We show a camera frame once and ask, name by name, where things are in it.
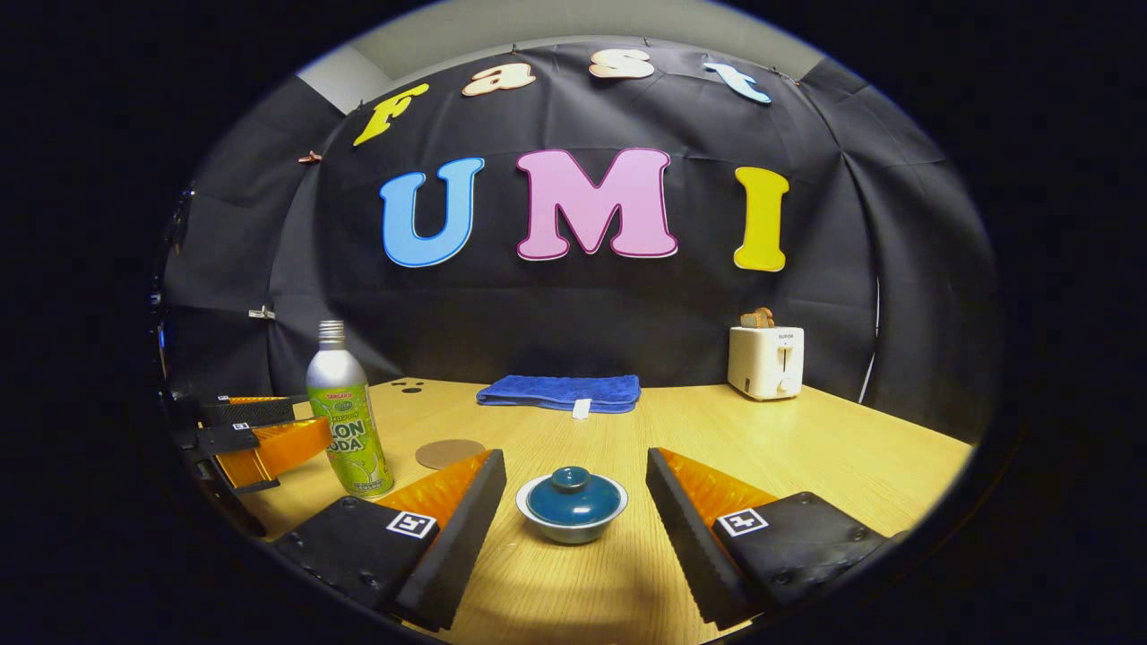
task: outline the pink letter m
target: pink letter m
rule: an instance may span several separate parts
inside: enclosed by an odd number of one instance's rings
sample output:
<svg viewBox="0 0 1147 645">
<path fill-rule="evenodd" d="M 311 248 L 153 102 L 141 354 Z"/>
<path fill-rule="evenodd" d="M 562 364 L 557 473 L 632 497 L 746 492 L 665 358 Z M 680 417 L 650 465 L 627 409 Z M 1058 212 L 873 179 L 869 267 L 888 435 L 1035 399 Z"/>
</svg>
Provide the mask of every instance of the pink letter m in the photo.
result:
<svg viewBox="0 0 1147 645">
<path fill-rule="evenodd" d="M 570 243 L 557 234 L 557 213 L 565 216 L 578 244 L 593 255 L 606 230 L 621 209 L 622 227 L 609 248 L 626 257 L 666 257 L 677 252 L 677 239 L 669 234 L 662 171 L 669 155 L 649 148 L 617 153 L 601 186 L 594 186 L 577 161 L 565 150 L 538 150 L 517 160 L 530 177 L 530 224 L 517 246 L 524 259 L 556 259 Z"/>
</svg>

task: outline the bottle label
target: bottle label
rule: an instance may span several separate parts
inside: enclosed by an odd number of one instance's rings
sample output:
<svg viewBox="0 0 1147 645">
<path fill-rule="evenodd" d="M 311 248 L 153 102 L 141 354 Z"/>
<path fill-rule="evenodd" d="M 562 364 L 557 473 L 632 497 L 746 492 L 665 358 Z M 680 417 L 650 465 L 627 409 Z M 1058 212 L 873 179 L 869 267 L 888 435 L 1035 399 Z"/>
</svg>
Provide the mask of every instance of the bottle label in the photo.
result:
<svg viewBox="0 0 1147 645">
<path fill-rule="evenodd" d="M 330 421 L 327 458 L 346 492 L 376 497 L 390 490 L 395 480 L 382 454 L 366 386 L 307 388 L 307 395 L 314 415 Z"/>
</svg>

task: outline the wooden table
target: wooden table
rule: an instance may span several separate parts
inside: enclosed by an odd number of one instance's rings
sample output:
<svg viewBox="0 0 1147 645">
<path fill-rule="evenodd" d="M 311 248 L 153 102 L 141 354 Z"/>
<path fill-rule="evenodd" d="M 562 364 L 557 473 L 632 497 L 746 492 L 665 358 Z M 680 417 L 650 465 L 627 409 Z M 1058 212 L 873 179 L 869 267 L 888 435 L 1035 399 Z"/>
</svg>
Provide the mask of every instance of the wooden table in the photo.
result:
<svg viewBox="0 0 1147 645">
<path fill-rule="evenodd" d="M 407 383 L 406 387 L 395 384 Z M 401 390 L 421 383 L 421 391 Z M 625 414 L 483 406 L 484 386 L 400 379 L 370 388 L 398 490 L 432 473 L 414 451 L 444 438 L 502 449 L 506 491 L 454 625 L 436 638 L 485 643 L 703 643 L 701 621 L 645 484 L 647 450 L 662 446 L 778 497 L 810 490 L 883 535 L 911 528 L 960 472 L 972 448 L 927 428 L 804 387 L 755 402 L 728 386 L 646 388 Z M 309 404 L 295 407 L 311 417 Z M 547 542 L 514 503 L 532 477 L 578 465 L 629 491 L 606 535 Z M 344 495 L 325 454 L 242 496 L 274 539 Z"/>
</svg>

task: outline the aluminum bottle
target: aluminum bottle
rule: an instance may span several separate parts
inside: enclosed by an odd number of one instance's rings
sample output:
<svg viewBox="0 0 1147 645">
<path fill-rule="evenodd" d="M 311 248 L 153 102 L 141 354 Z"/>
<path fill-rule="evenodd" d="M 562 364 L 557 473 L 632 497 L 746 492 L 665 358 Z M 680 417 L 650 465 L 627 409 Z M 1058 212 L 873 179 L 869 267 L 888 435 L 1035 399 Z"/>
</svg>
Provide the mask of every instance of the aluminum bottle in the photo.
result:
<svg viewBox="0 0 1147 645">
<path fill-rule="evenodd" d="M 342 320 L 319 322 L 319 351 L 306 368 L 306 391 L 315 417 L 330 421 L 327 458 L 348 494 L 375 499 L 395 484 L 379 442 L 366 372 L 346 351 Z"/>
</svg>

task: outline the towel tag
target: towel tag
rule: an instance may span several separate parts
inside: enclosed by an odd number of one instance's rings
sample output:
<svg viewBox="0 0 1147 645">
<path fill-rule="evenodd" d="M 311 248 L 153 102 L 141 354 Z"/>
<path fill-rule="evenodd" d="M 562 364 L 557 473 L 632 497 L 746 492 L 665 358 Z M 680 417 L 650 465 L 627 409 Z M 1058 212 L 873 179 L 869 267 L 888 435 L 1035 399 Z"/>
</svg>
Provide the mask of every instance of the towel tag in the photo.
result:
<svg viewBox="0 0 1147 645">
<path fill-rule="evenodd" d="M 579 398 L 574 402 L 574 418 L 575 419 L 588 419 L 590 418 L 590 404 L 593 403 L 592 398 Z"/>
</svg>

